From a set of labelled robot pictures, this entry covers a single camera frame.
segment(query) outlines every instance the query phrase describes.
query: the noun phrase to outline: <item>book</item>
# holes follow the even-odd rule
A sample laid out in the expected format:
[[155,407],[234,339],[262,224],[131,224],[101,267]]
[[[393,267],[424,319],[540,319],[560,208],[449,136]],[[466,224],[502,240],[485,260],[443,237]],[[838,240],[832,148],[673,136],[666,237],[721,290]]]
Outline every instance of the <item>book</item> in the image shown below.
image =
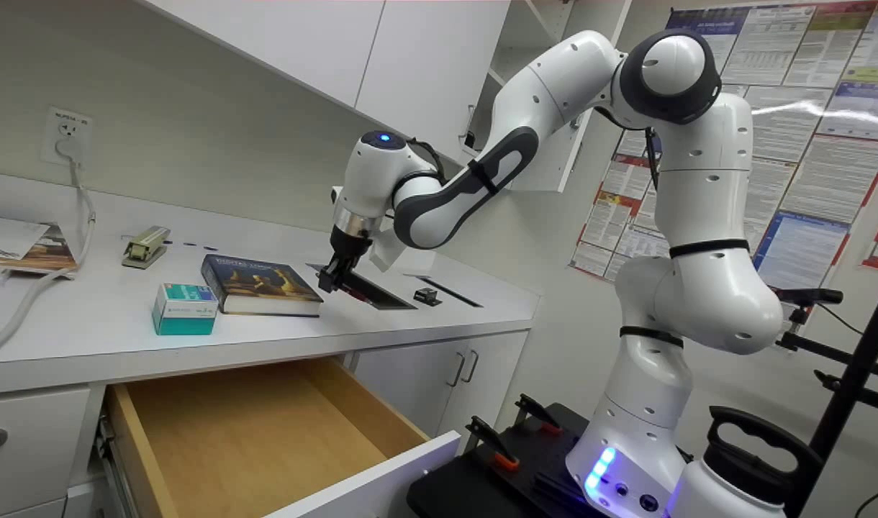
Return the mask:
[[322,296],[289,264],[207,254],[201,276],[222,313],[321,318]]
[[0,272],[10,273],[53,273],[65,272],[72,276],[79,272],[79,260],[70,250],[70,243],[55,221],[43,221],[40,240],[26,254],[0,256]]

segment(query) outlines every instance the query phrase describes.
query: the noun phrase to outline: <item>electrical outlet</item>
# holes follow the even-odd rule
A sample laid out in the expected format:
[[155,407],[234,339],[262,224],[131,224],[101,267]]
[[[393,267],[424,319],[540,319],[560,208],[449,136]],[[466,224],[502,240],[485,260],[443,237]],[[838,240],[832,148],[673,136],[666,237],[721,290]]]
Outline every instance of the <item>electrical outlet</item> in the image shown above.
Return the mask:
[[46,116],[46,131],[43,131],[43,159],[65,164],[59,156],[59,142],[65,154],[72,154],[76,162],[88,162],[88,154],[93,148],[93,119],[68,112],[68,109],[53,109]]

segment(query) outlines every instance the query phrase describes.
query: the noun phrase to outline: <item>power cord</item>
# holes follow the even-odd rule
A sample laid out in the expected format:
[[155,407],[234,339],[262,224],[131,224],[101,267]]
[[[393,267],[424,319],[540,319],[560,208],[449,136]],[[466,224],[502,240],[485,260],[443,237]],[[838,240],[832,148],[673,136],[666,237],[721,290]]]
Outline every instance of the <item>power cord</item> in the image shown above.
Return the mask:
[[832,319],[838,319],[845,329],[863,333],[859,326],[848,323],[838,310],[832,310],[829,306],[817,303],[817,309],[823,309]]
[[[82,149],[79,149],[79,138],[60,138],[55,145],[55,154],[70,164],[70,181],[79,192],[79,240],[82,249],[76,254],[76,264],[82,267],[88,263],[89,254],[89,224],[95,221],[95,208],[93,198],[82,181]],[[46,276],[40,276],[39,283],[29,285],[29,290],[23,293],[23,300],[17,303],[16,313],[10,318],[10,323],[0,329],[0,349],[16,336],[16,331],[26,323],[36,300],[53,289],[59,279],[70,276],[70,272],[53,272]]]
[[872,499],[868,499],[853,518],[862,518],[863,510],[872,506],[875,500],[878,500],[878,492]]

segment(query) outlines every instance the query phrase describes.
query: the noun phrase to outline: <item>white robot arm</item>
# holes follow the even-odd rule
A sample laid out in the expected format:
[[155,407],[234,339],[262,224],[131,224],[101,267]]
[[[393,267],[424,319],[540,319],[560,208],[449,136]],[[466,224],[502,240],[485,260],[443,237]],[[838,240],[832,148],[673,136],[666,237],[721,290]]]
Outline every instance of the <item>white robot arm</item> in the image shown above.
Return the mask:
[[662,142],[658,224],[672,260],[633,260],[617,279],[623,352],[567,469],[596,510],[648,516],[685,467],[672,440],[691,391],[684,339],[748,354],[784,331],[744,237],[753,109],[721,93],[702,37],[662,31],[632,54],[596,31],[561,41],[498,93],[485,154],[446,184],[399,136],[361,138],[321,285],[344,283],[390,210],[407,244],[440,249],[586,109]]

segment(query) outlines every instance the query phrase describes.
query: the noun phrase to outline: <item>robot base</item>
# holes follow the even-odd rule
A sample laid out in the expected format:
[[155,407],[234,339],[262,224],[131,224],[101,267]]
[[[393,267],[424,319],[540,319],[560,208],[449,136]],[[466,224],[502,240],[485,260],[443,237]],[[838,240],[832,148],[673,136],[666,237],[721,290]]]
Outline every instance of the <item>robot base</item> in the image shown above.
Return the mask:
[[591,506],[636,518],[666,513],[685,457],[669,430],[648,426],[602,401],[564,467]]

